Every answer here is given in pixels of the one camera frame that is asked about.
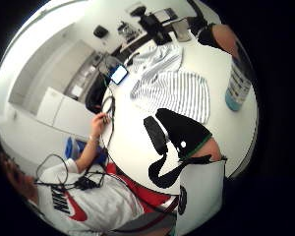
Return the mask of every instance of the phone screen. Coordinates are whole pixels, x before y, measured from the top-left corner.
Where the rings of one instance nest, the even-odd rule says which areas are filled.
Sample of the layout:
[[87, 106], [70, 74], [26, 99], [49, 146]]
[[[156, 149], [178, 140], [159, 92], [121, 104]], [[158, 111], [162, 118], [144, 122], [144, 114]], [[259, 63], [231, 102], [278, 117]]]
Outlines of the phone screen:
[[110, 79], [117, 85], [128, 75], [128, 71], [122, 65], [118, 65], [112, 72]]

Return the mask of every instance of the water bottle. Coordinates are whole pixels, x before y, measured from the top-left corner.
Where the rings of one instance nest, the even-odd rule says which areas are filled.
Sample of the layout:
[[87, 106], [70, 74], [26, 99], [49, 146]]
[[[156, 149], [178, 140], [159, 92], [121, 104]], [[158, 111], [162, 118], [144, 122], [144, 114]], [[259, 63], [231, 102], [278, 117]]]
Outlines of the water bottle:
[[233, 111], [242, 107], [254, 76], [253, 69], [243, 47], [237, 43], [239, 58], [232, 57], [232, 67], [228, 87], [225, 93], [225, 101]]

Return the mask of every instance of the desk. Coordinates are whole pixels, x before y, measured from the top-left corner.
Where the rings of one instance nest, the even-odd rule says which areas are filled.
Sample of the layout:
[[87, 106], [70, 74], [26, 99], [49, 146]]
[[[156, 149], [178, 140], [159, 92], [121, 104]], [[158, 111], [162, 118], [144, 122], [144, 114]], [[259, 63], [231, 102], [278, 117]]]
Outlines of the desk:
[[[242, 109], [231, 111], [224, 96], [231, 71], [231, 56], [219, 49], [203, 46], [192, 36], [187, 42], [175, 43], [183, 46], [183, 63], [181, 69], [197, 72], [207, 81], [210, 97], [210, 115], [205, 126], [213, 133], [221, 152], [228, 158], [225, 166], [226, 176], [230, 176], [245, 158], [256, 129], [258, 109], [254, 89], [251, 88]], [[149, 41], [138, 51], [144, 51]], [[157, 192], [179, 195], [179, 178], [173, 186], [161, 189], [148, 178], [148, 167], [160, 159], [154, 149], [144, 119], [150, 114], [135, 106], [130, 98], [130, 91], [136, 83], [136, 74], [128, 68], [129, 76], [119, 85], [110, 85], [116, 98], [115, 131], [111, 139], [109, 153], [116, 165], [139, 184]], [[106, 127], [103, 140], [107, 144], [111, 124]], [[178, 154], [174, 145], [168, 146], [168, 157], [160, 175], [178, 165]]]

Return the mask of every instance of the white cabinet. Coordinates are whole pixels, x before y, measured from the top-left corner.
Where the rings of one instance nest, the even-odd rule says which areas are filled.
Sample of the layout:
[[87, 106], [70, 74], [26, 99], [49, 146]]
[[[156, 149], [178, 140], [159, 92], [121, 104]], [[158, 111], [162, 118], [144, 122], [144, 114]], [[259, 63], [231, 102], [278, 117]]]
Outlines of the white cabinet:
[[49, 87], [39, 105], [36, 119], [66, 133], [87, 138], [93, 116], [84, 104]]

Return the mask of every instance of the striped shirt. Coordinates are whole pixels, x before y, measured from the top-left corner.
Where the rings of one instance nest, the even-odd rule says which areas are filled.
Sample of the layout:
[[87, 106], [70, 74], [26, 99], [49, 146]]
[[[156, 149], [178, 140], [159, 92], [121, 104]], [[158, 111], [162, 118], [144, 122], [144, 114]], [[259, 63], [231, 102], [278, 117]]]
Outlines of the striped shirt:
[[181, 61], [182, 48], [170, 43], [135, 57], [134, 71], [140, 78], [130, 97], [149, 113], [167, 108], [204, 124], [209, 116], [207, 81], [199, 74], [178, 71]]
[[152, 79], [142, 78], [130, 97], [150, 113], [167, 108], [202, 124], [209, 116], [207, 82], [192, 72], [160, 72]]

